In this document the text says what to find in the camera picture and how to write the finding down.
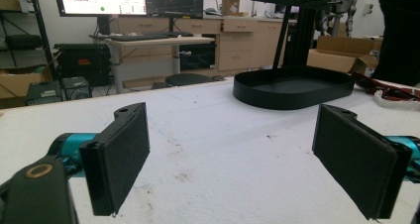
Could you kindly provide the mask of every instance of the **black tray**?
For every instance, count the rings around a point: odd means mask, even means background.
[[[233,93],[256,107],[295,110],[349,96],[354,86],[349,74],[295,66],[239,73]]]

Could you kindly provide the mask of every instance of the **computer monitor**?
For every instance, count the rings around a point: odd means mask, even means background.
[[[170,31],[173,18],[203,18],[203,0],[146,0],[146,9],[149,17],[169,18]]]
[[[56,0],[66,16],[146,15],[146,0]]]

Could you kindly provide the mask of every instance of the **wall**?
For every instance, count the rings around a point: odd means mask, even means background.
[[[50,46],[53,48],[55,44],[83,44],[92,43],[89,35],[93,35],[96,29],[96,18],[87,17],[60,17],[55,0],[39,0],[41,10],[44,16],[47,34],[50,40]],[[370,15],[363,15],[363,7],[366,3],[373,4],[373,13]],[[252,11],[251,0],[241,0],[241,12]],[[363,36],[379,36],[383,32],[383,17],[379,9],[377,0],[359,0],[358,11],[354,17],[354,37]],[[204,0],[204,8],[216,8],[216,0]],[[263,16],[265,10],[273,11],[273,4],[265,4],[262,2],[255,3],[255,9],[258,16]],[[27,22],[27,28],[31,30],[37,27],[36,23],[31,25]],[[0,31],[0,39],[4,38],[3,30]],[[2,60],[0,66],[7,64]]]

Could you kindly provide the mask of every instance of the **wooden cabinet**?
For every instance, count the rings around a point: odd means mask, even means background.
[[[222,33],[219,45],[219,70],[250,68],[252,48],[252,33]]]
[[[167,31],[167,18],[121,17],[112,22],[113,33]],[[176,31],[215,35],[214,68],[189,72],[212,75],[236,74],[248,69],[272,65],[281,30],[281,22],[252,18],[225,17],[215,19],[176,19]],[[171,56],[171,47],[121,50],[123,62],[150,61]]]
[[[176,29],[193,34],[220,34],[222,20],[179,19]]]
[[[168,18],[120,17],[110,24],[112,33],[141,33],[167,31]]]
[[[260,67],[272,65],[281,31],[280,22],[258,22],[254,32],[253,56],[251,62]],[[284,50],[281,52],[279,64],[282,64]]]
[[[160,32],[167,30],[168,18],[121,17],[111,22],[112,33],[130,34],[141,32]],[[154,61],[172,57],[172,47],[128,48],[120,49],[121,62]]]

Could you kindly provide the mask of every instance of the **white table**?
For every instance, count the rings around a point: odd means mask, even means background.
[[[275,111],[233,95],[232,79],[8,111],[0,118],[0,183],[44,156],[62,133],[98,133],[123,106],[146,102],[151,153],[116,218],[93,216],[85,178],[70,179],[81,223],[363,224],[312,153],[318,106]],[[420,137],[420,113],[377,106],[355,89],[328,102],[381,135]],[[392,218],[408,224],[420,185],[404,181]]]
[[[123,82],[125,80],[142,78],[152,75],[160,75],[148,73],[142,66],[146,63],[151,66],[164,66],[169,65],[172,67],[172,73],[180,73],[179,64],[179,46],[181,45],[196,45],[196,44],[208,44],[214,42],[211,38],[201,37],[180,37],[180,38],[169,38],[169,39],[158,39],[158,40],[147,40],[147,41],[135,41],[135,42],[117,42],[108,40],[106,43],[110,48],[111,61],[112,61],[112,72],[115,78],[115,87],[117,93],[124,91]],[[148,62],[134,62],[121,64],[120,48],[150,48],[150,47],[161,47],[161,46],[172,46],[172,59],[160,59],[158,61]]]

